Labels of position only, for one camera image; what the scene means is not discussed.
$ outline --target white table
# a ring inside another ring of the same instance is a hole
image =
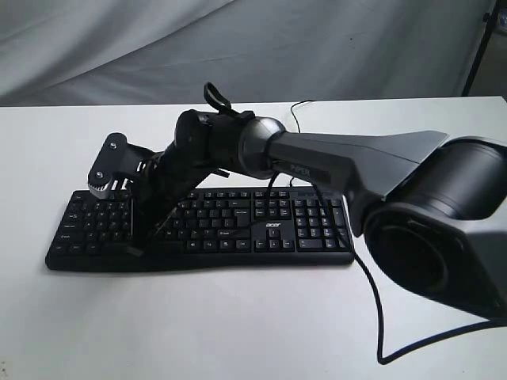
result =
[[[240,104],[289,129],[290,104]],[[50,272],[44,255],[112,131],[162,150],[179,114],[203,105],[0,108],[3,161],[0,361],[19,379],[505,378],[507,329],[461,336],[381,367],[371,290],[345,268],[227,269],[185,274]],[[303,131],[387,135],[436,129],[507,140],[499,98],[344,101],[296,109]],[[287,184],[287,177],[277,183]],[[232,175],[203,186],[265,185]],[[412,295],[356,249],[379,284],[386,352],[477,321]]]

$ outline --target black strap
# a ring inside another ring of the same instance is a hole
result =
[[[204,85],[204,99],[216,109],[219,113],[229,116],[236,116],[238,113],[232,109],[231,103],[222,95],[217,88],[210,82]]]

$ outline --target gray fabric backdrop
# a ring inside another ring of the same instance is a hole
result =
[[[0,105],[458,96],[494,0],[0,0]]]

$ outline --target robotic arm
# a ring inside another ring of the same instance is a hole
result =
[[[88,176],[106,198],[130,181],[133,245],[150,236],[210,174],[286,173],[344,194],[356,237],[398,285],[455,308],[507,317],[507,146],[436,131],[392,136],[295,134],[238,113],[208,83],[218,112],[183,112],[164,152],[108,136]]]

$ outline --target keyboard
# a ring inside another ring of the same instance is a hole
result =
[[[329,218],[311,187],[273,188],[269,195],[265,188],[196,188],[136,256],[128,250],[128,192],[99,200],[76,191],[45,262],[56,271],[158,272],[353,261],[331,225],[353,249],[340,194],[323,193]]]

